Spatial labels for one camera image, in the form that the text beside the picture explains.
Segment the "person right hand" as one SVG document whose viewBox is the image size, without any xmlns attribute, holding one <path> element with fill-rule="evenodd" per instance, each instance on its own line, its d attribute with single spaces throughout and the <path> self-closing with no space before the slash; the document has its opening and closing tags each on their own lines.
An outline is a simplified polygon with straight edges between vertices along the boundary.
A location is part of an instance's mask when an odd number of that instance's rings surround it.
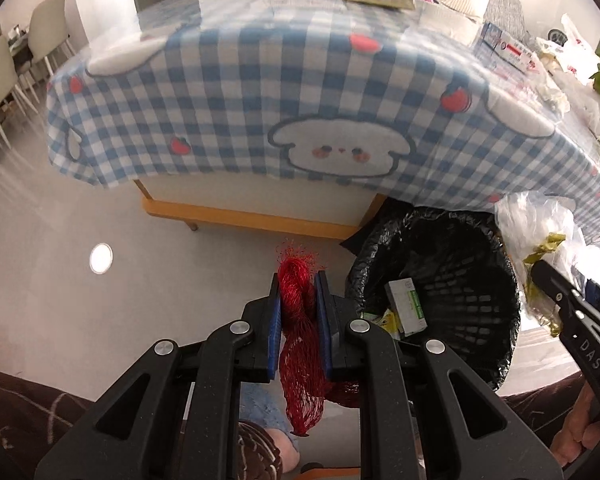
<svg viewBox="0 0 600 480">
<path fill-rule="evenodd" d="M 562 467 L 573 463 L 583 450 L 592 450 L 600 442 L 600 421 L 593 422 L 591 416 L 594 400 L 594 392 L 586 382 L 562 429 L 554 437 L 550 452 Z"/>
</svg>

